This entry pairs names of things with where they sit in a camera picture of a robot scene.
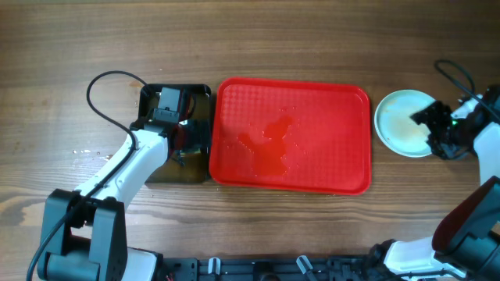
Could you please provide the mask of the white plate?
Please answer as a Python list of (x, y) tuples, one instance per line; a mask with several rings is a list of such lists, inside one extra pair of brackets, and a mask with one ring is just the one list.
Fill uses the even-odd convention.
[(417, 90), (400, 90), (387, 95), (377, 106), (373, 122), (380, 140), (393, 152), (409, 158), (431, 154), (427, 144), (429, 129), (417, 125), (410, 116), (435, 101)]

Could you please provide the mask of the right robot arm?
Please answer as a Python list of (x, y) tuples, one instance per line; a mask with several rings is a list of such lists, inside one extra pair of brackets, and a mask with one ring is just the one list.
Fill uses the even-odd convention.
[(480, 187), (450, 212), (432, 237), (387, 240), (365, 258), (368, 280), (458, 280), (499, 278), (499, 87), (489, 87), (452, 111), (435, 101), (411, 115), (430, 130), (427, 143), (434, 155), (452, 160), (459, 149), (477, 156)]

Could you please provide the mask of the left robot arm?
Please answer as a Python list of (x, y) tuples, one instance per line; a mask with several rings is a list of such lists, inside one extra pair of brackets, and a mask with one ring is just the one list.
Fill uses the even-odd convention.
[(211, 90), (204, 84), (151, 84), (141, 90), (130, 134), (94, 176), (45, 202), (40, 248), (28, 275), (42, 280), (162, 280), (163, 256), (129, 247), (125, 212), (149, 180), (191, 182), (168, 161), (208, 176)]

